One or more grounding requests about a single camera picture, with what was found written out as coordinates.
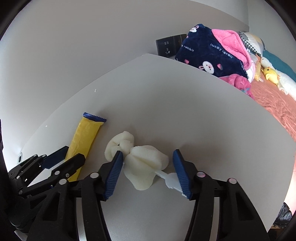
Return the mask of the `grey bedside cabinet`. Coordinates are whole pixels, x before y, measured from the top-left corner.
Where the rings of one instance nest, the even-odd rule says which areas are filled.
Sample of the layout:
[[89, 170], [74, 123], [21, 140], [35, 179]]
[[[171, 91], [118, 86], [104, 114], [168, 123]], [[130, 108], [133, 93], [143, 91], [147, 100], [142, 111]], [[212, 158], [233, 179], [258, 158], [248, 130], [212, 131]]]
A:
[[260, 104], [192, 66], [146, 54], [99, 77], [45, 120], [22, 148], [23, 158], [70, 144], [83, 113], [105, 118], [81, 178], [106, 161], [104, 151], [123, 131], [185, 160], [214, 179], [235, 178], [267, 230], [287, 194], [295, 141]]

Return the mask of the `navy rabbit fleece blanket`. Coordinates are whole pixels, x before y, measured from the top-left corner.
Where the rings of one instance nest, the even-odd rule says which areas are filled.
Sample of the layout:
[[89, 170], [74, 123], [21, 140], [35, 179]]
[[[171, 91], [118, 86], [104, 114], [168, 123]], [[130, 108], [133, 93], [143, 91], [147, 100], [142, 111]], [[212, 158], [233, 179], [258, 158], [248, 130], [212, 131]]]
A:
[[225, 49], [213, 30], [197, 24], [181, 44], [175, 60], [191, 65], [216, 77], [238, 74], [247, 78], [250, 58], [244, 52]]

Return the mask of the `pink fleece garment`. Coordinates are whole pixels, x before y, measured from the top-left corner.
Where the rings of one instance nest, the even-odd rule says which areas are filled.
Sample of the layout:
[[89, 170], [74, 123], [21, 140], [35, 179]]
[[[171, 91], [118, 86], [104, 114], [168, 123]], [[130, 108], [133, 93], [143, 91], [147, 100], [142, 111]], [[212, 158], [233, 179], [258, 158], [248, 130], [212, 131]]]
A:
[[237, 32], [221, 29], [212, 29], [211, 31], [227, 52], [242, 61], [245, 70], [248, 70], [251, 67], [251, 57]]

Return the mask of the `white goose plush toy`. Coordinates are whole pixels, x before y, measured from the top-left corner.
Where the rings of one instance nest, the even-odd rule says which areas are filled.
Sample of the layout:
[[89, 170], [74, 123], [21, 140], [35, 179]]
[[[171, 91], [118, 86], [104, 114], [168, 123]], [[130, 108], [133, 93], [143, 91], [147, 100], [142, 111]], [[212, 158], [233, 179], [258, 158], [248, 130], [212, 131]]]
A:
[[263, 69], [266, 67], [271, 67], [276, 71], [276, 73], [278, 74], [278, 80], [279, 80], [279, 83], [276, 86], [280, 91], [283, 91], [285, 95], [290, 95], [295, 100], [295, 93], [296, 93], [295, 81], [285, 73], [276, 70], [273, 67], [273, 65], [270, 63], [270, 61], [265, 57], [261, 57], [260, 64], [263, 67]]

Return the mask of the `grey patterned pillow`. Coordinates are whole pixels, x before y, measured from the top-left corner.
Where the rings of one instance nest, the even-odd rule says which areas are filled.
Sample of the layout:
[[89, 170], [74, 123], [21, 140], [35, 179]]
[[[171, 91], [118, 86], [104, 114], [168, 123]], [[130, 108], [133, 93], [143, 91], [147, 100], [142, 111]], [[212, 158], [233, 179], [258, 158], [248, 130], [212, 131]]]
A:
[[265, 44], [260, 37], [250, 33], [250, 32], [239, 32], [241, 41], [243, 42], [245, 48], [253, 53], [257, 54], [259, 57], [263, 56], [265, 50]]

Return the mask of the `black lined cardboard trash box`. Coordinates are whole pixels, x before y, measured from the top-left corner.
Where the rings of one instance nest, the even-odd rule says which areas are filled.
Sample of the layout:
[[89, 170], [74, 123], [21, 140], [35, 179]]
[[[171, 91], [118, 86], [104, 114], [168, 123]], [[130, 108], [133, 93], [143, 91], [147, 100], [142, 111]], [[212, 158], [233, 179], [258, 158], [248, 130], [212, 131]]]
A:
[[292, 219], [292, 212], [288, 205], [283, 202], [281, 209], [273, 223], [274, 227], [285, 228]]

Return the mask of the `pink bed sheet mattress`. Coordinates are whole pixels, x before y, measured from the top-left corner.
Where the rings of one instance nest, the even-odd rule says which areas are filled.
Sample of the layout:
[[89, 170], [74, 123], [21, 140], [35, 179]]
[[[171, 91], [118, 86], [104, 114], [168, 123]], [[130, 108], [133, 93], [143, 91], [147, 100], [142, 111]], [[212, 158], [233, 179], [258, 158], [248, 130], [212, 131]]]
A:
[[268, 80], [253, 81], [251, 93], [254, 100], [270, 112], [295, 141], [295, 100]]

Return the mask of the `pink patterned pyjamas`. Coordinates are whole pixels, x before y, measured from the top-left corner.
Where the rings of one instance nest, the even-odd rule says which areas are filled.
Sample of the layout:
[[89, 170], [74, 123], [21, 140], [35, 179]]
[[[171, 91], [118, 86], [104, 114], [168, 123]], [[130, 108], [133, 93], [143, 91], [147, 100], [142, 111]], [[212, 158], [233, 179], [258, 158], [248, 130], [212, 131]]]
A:
[[245, 93], [246, 95], [254, 99], [253, 94], [251, 92], [251, 84], [247, 78], [238, 74], [231, 74], [229, 76], [220, 77], [220, 79], [234, 86], [235, 88], [239, 89], [241, 92]]

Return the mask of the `black wall socket panel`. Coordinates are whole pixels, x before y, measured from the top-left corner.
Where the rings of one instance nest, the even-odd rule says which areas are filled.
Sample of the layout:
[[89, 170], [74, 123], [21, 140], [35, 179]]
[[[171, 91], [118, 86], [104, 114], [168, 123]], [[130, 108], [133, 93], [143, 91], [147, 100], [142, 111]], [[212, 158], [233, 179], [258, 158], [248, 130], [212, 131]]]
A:
[[181, 34], [156, 40], [158, 55], [167, 58], [175, 56], [186, 37], [186, 34]]

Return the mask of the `yellow snack wrapper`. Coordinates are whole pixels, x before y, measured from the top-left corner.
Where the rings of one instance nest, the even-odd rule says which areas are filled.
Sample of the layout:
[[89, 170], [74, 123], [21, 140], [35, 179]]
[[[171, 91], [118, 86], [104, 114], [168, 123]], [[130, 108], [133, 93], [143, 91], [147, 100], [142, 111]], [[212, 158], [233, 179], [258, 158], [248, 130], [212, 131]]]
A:
[[70, 160], [76, 154], [83, 154], [86, 158], [100, 127], [106, 121], [100, 116], [84, 113], [70, 143], [65, 161]]

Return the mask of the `yellow duck plush toy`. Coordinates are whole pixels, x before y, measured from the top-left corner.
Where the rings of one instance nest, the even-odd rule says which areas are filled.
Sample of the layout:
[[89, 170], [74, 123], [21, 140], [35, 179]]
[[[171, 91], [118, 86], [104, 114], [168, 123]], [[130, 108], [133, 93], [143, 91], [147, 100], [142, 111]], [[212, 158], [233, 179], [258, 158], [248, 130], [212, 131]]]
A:
[[278, 74], [276, 71], [271, 68], [271, 67], [266, 67], [263, 69], [263, 75], [265, 76], [266, 80], [269, 80], [275, 85], [278, 85], [279, 80], [278, 80]]

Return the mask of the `white plastic stick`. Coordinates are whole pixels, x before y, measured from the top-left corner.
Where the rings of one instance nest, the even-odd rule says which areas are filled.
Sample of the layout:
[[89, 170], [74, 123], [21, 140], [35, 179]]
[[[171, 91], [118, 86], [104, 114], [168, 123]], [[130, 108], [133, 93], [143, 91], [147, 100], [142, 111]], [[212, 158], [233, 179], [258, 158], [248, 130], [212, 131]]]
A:
[[182, 194], [182, 196], [186, 197], [186, 195], [182, 191], [182, 187], [180, 185], [177, 173], [165, 173], [162, 170], [155, 171], [155, 174], [165, 180], [165, 184], [169, 189], [176, 190]]

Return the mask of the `teal pillow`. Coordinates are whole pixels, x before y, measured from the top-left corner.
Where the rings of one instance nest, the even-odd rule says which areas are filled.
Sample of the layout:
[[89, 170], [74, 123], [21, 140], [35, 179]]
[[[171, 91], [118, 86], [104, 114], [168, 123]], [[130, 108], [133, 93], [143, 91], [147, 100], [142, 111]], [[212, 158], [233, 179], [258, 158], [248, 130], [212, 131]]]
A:
[[285, 73], [294, 81], [296, 81], [295, 72], [293, 69], [287, 63], [282, 61], [278, 56], [267, 50], [264, 50], [263, 57], [267, 58], [276, 70]]

